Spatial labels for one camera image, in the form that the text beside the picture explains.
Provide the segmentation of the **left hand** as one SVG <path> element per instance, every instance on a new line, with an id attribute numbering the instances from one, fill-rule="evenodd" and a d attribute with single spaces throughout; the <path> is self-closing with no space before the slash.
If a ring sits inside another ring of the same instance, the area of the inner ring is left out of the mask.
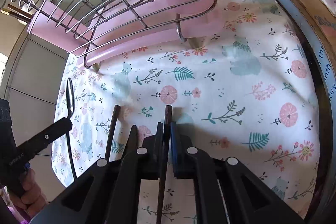
<path id="1" fill-rule="evenodd" d="M 24 194 L 18 197 L 11 189 L 8 189 L 10 200 L 17 208 L 22 209 L 29 217 L 33 218 L 49 202 L 35 180 L 35 171 L 33 169 L 30 168 L 27 171 L 27 174 L 22 178 L 21 184 Z"/>

